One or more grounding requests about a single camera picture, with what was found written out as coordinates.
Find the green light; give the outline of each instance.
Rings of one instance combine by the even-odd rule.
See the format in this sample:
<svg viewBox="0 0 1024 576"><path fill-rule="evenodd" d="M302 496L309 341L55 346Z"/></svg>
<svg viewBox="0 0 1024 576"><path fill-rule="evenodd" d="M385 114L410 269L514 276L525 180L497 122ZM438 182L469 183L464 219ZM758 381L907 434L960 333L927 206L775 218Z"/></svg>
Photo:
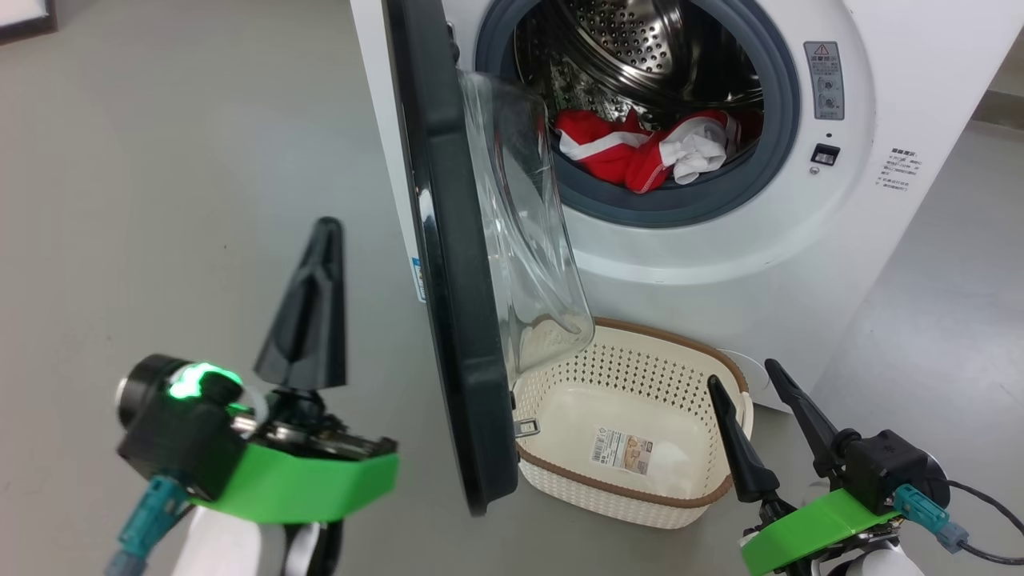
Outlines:
<svg viewBox="0 0 1024 576"><path fill-rule="evenodd" d="M202 380L203 376L208 372L222 374L231 380L234 380L234 382L240 386L242 385L242 378L240 378L234 372L224 370L223 368L214 366L213 364L200 362L198 364L186 366L183 370L181 370L178 377L171 382L171 387L168 388L167 394L178 400L200 396L203 394L200 380Z"/></svg>

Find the teal connector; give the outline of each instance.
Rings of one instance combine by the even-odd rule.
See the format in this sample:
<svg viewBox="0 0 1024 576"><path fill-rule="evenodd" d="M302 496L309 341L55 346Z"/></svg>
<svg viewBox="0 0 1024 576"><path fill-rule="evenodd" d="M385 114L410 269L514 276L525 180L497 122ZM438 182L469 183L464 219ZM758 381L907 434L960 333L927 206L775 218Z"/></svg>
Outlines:
<svg viewBox="0 0 1024 576"><path fill-rule="evenodd" d="M188 493L172 478L155 476L142 499L121 530L121 550L106 565L104 576L138 576L160 540L170 532L188 501Z"/></svg>
<svg viewBox="0 0 1024 576"><path fill-rule="evenodd" d="M920 490L904 484L893 493L893 509L914 524L924 526L951 553L959 551L961 542L967 542L967 530L949 521L949 512L925 496Z"/></svg>

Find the clothes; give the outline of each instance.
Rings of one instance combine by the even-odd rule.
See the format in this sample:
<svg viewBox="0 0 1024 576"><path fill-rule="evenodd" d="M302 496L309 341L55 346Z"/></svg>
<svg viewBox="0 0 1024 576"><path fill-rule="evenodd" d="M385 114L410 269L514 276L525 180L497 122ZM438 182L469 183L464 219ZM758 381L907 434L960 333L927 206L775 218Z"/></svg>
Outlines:
<svg viewBox="0 0 1024 576"><path fill-rule="evenodd" d="M623 122L608 122L585 110L563 110L555 118L558 148L595 177L644 194L662 186L672 168L676 182L717 170L736 150L739 124L724 112L706 111L672 129L651 133L635 110Z"/></svg>
<svg viewBox="0 0 1024 576"><path fill-rule="evenodd" d="M623 122L608 122L589 110L563 110L555 118L558 150L606 182L622 186L637 147L650 132L640 126L635 110Z"/></svg>
<svg viewBox="0 0 1024 576"><path fill-rule="evenodd" d="M636 150L626 168L626 187L637 194L662 186L672 169L676 183L692 182L718 170L736 152L739 123L717 110L698 112L671 130L655 132Z"/></svg>

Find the beige plastic basket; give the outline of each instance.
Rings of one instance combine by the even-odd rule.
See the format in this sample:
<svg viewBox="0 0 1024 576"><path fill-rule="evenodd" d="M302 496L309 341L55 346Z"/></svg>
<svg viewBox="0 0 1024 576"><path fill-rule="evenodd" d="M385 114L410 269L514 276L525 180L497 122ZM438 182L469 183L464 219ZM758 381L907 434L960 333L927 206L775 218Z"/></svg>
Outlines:
<svg viewBox="0 0 1024 576"><path fill-rule="evenodd" d="M540 430L518 440L519 468L577 506L682 528L732 487L708 377L722 380L750 438L746 382L711 346L615 320L596 324L586 349L516 382L514 417Z"/></svg>

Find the basket rim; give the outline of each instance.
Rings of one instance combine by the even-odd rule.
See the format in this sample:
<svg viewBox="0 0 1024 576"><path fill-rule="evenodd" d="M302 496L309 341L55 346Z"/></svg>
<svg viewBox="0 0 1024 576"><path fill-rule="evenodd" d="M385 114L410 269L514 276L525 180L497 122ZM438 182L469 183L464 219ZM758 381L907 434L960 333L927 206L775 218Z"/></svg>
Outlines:
<svg viewBox="0 0 1024 576"><path fill-rule="evenodd" d="M703 344L694 340L690 340L689 338L684 338L678 334L673 334L672 332L668 332L666 330L658 330L657 328L651 328L649 326L641 326L639 324L633 324L632 322L625 322L622 320L612 320L610 318L594 318L594 324L595 326L599 326L601 328L609 328L612 330L632 332L634 334L639 334L641 336L650 336L652 338L665 340L667 342L678 344L699 352L701 354L706 354L714 358L715 360L718 360L719 362L724 364L726 368L729 369L729 372L731 372L732 376L736 379L736 385L739 387L740 394L749 393L749 388L746 387L746 379L743 378L743 373L739 370L739 367L736 366L736 363L734 363L728 356L723 354L718 348L709 346L708 344ZM538 466L540 468L543 468L545 470L548 470L552 474L564 477L573 482L583 484L584 486L596 488L604 492L610 492L611 494L616 494L618 496L625 496L627 498L633 498L635 500L640 500L651 504L660 504L663 506L670 506L673 508L702 508L722 499L722 496L725 496L729 492L729 489L732 488L732 475L727 474L725 475L725 479L722 480L722 483L718 486L718 488L716 488L709 494L706 494L699 498L673 498L670 496L651 494L649 492L644 492L642 490L624 488L622 486L616 486L608 482L604 482L580 472L572 471L568 468L559 466L558 464L549 462L544 458L531 454L529 451L523 448L522 445L519 444L518 442L516 443L516 451L519 453L519 456L523 460L526 460L528 463Z"/></svg>

